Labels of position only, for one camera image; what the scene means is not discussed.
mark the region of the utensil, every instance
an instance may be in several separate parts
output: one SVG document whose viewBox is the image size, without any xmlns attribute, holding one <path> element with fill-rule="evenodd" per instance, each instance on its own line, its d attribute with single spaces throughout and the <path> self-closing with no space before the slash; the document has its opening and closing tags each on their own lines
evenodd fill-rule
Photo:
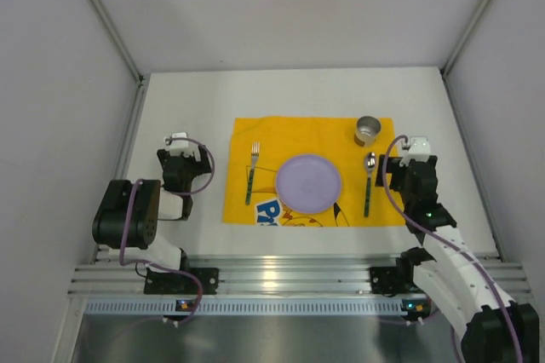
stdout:
<svg viewBox="0 0 545 363">
<path fill-rule="evenodd" d="M 371 201 L 371 176 L 373 175 L 373 170 L 376 167 L 376 155 L 374 152 L 370 152 L 365 156 L 364 160 L 365 171 L 367 171 L 367 188 L 365 189 L 365 211 L 364 217 L 369 216 L 369 206 Z"/>
<path fill-rule="evenodd" d="M 302 154 L 280 166 L 275 187 L 280 201 L 293 211 L 318 214 L 339 199 L 342 180 L 328 159 L 317 154 Z"/>
<path fill-rule="evenodd" d="M 252 165 L 250 167 L 250 176 L 248 177 L 248 188 L 246 189 L 246 205 L 250 205 L 250 199 L 252 198 L 252 186 L 254 185 L 254 172 L 255 165 L 259 158 L 260 142 L 255 141 L 252 143 Z"/>
<path fill-rule="evenodd" d="M 356 123 L 354 140 L 361 147 L 371 147 L 376 137 L 381 132 L 381 122 L 378 118 L 363 116 Z"/>
</svg>

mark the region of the fork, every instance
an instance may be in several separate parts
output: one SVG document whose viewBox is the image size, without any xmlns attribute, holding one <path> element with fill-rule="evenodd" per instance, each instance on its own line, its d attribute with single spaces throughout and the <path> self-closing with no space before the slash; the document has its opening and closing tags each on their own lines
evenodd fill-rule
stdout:
<svg viewBox="0 0 545 363">
<path fill-rule="evenodd" d="M 246 205 L 250 205 L 250 199 L 252 197 L 252 186 L 254 185 L 254 171 L 257 159 L 259 158 L 260 142 L 255 141 L 252 143 L 252 166 L 250 168 L 250 177 L 248 177 L 248 188 L 246 189 Z"/>
</svg>

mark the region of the white table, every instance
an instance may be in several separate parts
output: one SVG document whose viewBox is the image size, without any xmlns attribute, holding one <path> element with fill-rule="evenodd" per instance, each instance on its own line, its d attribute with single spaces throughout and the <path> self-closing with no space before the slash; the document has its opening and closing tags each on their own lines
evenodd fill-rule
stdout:
<svg viewBox="0 0 545 363">
<path fill-rule="evenodd" d="M 160 222 L 191 255 L 398 255 L 417 241 L 405 227 L 278 228 L 221 222 L 229 142 L 237 117 L 393 118 L 396 134 L 426 135 L 439 156 L 439 200 L 479 255 L 496 246 L 462 139 L 433 67 L 155 73 L 146 94 L 128 178 L 161 179 L 163 137 L 186 131 L 215 156 L 212 184 L 186 222 Z M 204 181 L 195 181 L 193 187 Z"/>
</svg>

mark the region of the yellow cloth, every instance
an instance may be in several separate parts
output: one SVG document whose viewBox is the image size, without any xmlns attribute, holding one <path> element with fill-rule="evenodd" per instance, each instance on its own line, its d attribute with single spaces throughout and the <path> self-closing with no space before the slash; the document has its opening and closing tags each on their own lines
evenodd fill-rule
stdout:
<svg viewBox="0 0 545 363">
<path fill-rule="evenodd" d="M 380 120 L 381 133 L 372 147 L 365 148 L 354 141 L 356 118 L 237 118 L 231 138 L 223 222 L 298 227 L 404 225 L 403 218 L 389 203 L 384 188 L 375 187 L 376 170 L 371 184 L 370 214 L 364 217 L 367 182 L 364 157 L 369 151 L 374 151 L 378 160 L 394 138 L 392 119 Z M 250 152 L 254 141 L 261 143 L 261 151 L 255 168 L 251 203 L 246 205 Z M 342 192 L 337 203 L 319 214 L 298 214 L 282 205 L 274 186 L 280 166 L 304 153 L 327 158 L 342 178 Z M 394 194 L 394 197 L 401 205 L 399 195 Z M 281 205 L 279 213 L 270 206 L 275 201 Z M 271 211 L 264 213 L 264 208 Z M 265 215 L 269 221 L 262 221 L 263 217 L 259 215 Z"/>
</svg>

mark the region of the white wall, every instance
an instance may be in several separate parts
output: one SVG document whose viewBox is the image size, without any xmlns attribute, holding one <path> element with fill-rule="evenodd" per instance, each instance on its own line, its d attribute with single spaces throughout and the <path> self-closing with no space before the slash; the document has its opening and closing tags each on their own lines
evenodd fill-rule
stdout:
<svg viewBox="0 0 545 363">
<path fill-rule="evenodd" d="M 0 3 L 0 360 L 45 362 L 135 84 L 86 0 Z"/>
<path fill-rule="evenodd" d="M 441 66 L 478 0 L 103 0 L 146 72 Z"/>
<path fill-rule="evenodd" d="M 545 313 L 545 0 L 496 0 L 450 80 L 510 258 Z"/>
</svg>

